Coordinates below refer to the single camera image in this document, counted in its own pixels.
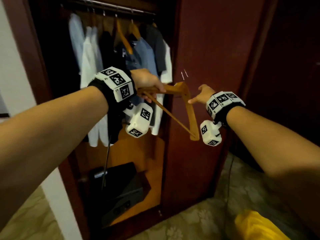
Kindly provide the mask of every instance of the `dark red wooden door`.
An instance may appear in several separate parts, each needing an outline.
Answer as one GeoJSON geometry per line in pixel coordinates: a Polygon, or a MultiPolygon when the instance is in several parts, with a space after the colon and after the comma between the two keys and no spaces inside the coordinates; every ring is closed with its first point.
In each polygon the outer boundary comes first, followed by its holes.
{"type": "MultiPolygon", "coordinates": [[[[192,96],[201,84],[217,91],[237,92],[258,28],[265,0],[182,0],[174,82],[185,81],[192,96]]],[[[210,119],[202,104],[194,105],[198,126],[210,119]]],[[[182,98],[173,99],[172,112],[188,124],[182,98]]],[[[222,156],[223,143],[210,147],[171,121],[165,178],[164,209],[178,212],[212,194],[210,189],[222,156]]]]}

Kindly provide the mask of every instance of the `wardrobe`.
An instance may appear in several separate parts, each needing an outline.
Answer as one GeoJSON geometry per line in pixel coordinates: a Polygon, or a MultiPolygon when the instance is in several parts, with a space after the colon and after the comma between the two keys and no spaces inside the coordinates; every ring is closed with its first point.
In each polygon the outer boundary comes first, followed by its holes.
{"type": "MultiPolygon", "coordinates": [[[[255,69],[278,0],[95,0],[126,7],[105,8],[110,29],[115,14],[123,28],[131,22],[154,22],[170,46],[173,84],[184,81],[191,96],[207,84],[216,91],[245,92],[248,70],[255,69]],[[130,9],[152,15],[132,15],[130,9]]],[[[90,0],[3,0],[26,73],[38,104],[72,90],[75,64],[67,45],[68,19],[77,13],[86,25],[94,8],[101,23],[103,8],[90,0]]],[[[181,97],[166,95],[164,106],[188,124],[181,97]]],[[[198,126],[210,119],[204,105],[195,104],[198,126]]],[[[204,200],[213,197],[232,133],[221,130],[223,142],[210,147],[191,141],[187,132],[163,114],[158,136],[135,139],[124,130],[110,147],[108,167],[134,162],[145,172],[151,190],[145,200],[110,226],[97,228],[90,215],[89,173],[104,165],[107,148],[82,142],[59,170],[83,239],[127,239],[204,200]]]]}

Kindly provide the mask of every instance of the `yellow object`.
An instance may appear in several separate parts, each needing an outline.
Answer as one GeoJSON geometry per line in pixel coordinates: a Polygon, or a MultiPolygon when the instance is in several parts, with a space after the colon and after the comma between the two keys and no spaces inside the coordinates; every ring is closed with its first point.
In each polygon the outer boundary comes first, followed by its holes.
{"type": "Polygon", "coordinates": [[[234,222],[241,240],[290,240],[270,220],[256,211],[245,210],[234,222]]]}

